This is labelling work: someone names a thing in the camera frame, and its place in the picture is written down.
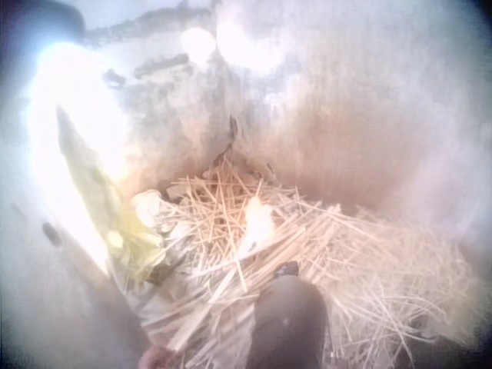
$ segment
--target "concrete wall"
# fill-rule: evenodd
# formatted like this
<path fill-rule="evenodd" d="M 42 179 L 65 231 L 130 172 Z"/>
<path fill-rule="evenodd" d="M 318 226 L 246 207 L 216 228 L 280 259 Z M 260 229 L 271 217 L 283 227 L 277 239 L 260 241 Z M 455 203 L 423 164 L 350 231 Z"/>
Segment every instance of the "concrete wall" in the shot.
<path fill-rule="evenodd" d="M 316 197 L 474 233 L 490 257 L 492 49 L 474 8 L 224 0 L 217 17 L 247 158 Z M 227 23 L 255 45 L 249 64 Z"/>

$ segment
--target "bright light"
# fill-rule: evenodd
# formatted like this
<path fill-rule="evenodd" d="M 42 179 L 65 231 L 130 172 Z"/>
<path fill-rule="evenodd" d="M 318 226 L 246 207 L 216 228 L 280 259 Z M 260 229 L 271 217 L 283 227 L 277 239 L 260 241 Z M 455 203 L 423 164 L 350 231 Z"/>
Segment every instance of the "bright light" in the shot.
<path fill-rule="evenodd" d="M 246 232 L 238 249 L 238 257 L 244 257 L 254 244 L 261 246 L 272 236 L 275 228 L 271 219 L 272 210 L 270 205 L 262 204 L 256 196 L 250 199 L 245 211 Z"/>
<path fill-rule="evenodd" d="M 190 60 L 198 65 L 204 65 L 216 47 L 214 36 L 202 28 L 184 31 L 181 44 Z"/>
<path fill-rule="evenodd" d="M 268 73 L 281 63 L 278 51 L 266 45 L 254 45 L 232 22 L 218 25 L 217 46 L 227 63 L 259 73 Z"/>
<path fill-rule="evenodd" d="M 59 106 L 86 145 L 96 150 L 107 172 L 125 172 L 124 146 L 129 127 L 115 97 L 102 80 L 108 66 L 98 55 L 61 43 L 42 53 L 28 108 L 32 165 L 48 206 L 61 225 L 106 274 L 107 250 L 78 193 L 58 145 Z"/>

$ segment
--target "black stain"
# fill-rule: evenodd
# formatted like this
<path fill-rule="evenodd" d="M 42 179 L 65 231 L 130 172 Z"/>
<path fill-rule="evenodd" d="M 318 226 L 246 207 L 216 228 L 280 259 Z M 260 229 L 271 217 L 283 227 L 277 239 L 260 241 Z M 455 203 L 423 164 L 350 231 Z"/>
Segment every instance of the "black stain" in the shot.
<path fill-rule="evenodd" d="M 62 245 L 62 238 L 60 234 L 55 230 L 55 228 L 49 223 L 45 222 L 42 225 L 43 233 L 46 238 L 51 242 L 53 246 L 60 247 Z"/>

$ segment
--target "dirty wall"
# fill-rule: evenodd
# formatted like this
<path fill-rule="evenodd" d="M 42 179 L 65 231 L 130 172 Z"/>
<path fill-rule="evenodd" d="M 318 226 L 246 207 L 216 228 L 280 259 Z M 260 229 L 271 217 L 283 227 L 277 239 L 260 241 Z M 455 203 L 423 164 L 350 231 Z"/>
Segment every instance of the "dirty wall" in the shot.
<path fill-rule="evenodd" d="M 231 143 L 232 117 L 234 148 L 269 178 L 488 248 L 490 38 L 471 5 L 149 2 L 104 23 L 90 4 L 74 2 L 87 45 L 126 78 L 129 193 L 200 173 Z M 197 26 L 219 51 L 201 67 L 179 44 Z"/>

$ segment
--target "hay pile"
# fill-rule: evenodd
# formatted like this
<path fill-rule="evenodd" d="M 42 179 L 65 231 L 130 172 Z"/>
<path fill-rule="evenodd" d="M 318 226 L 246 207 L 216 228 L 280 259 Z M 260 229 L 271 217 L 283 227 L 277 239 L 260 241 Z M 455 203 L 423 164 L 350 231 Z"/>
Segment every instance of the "hay pile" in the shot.
<path fill-rule="evenodd" d="M 299 261 L 300 276 L 320 288 L 334 353 L 356 367 L 391 367 L 407 338 L 424 339 L 430 327 L 467 340 L 470 323 L 483 318 L 481 282 L 456 247 L 430 232 L 363 211 L 348 217 L 337 206 L 305 201 L 297 189 L 245 174 L 228 159 L 168 192 L 176 203 L 163 202 L 155 222 L 163 232 L 178 226 L 190 238 L 174 250 L 186 255 L 178 273 L 188 290 L 160 331 L 171 349 L 194 348 L 185 367 L 220 367 L 221 359 L 224 367 L 233 367 L 231 360 L 241 365 L 255 298 L 289 260 Z M 173 251 L 177 243 L 168 244 Z M 473 316 L 464 329 L 457 307 Z"/>

